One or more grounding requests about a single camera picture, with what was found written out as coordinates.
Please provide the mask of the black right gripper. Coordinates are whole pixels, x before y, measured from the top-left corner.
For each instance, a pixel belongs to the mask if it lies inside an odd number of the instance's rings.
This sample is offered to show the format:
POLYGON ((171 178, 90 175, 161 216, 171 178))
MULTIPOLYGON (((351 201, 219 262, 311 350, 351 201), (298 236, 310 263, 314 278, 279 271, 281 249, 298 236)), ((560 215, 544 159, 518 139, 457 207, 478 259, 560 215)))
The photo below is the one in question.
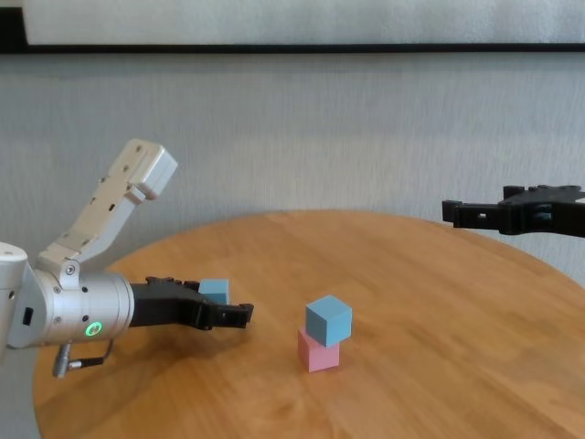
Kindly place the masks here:
POLYGON ((503 194, 498 206, 444 200, 442 220, 454 228, 498 229, 511 236, 528 233, 584 236, 581 186, 505 186, 503 194))

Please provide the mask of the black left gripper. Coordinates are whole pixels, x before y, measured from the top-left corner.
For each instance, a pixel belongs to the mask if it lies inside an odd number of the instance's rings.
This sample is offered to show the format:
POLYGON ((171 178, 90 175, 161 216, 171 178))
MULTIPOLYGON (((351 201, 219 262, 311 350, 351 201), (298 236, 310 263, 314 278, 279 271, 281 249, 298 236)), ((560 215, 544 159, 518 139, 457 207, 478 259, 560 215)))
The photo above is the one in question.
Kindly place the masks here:
POLYGON ((198 281, 149 276, 144 283, 130 286, 133 292, 130 327, 177 324, 199 330, 246 328, 254 311, 253 304, 212 305, 199 292, 198 281))

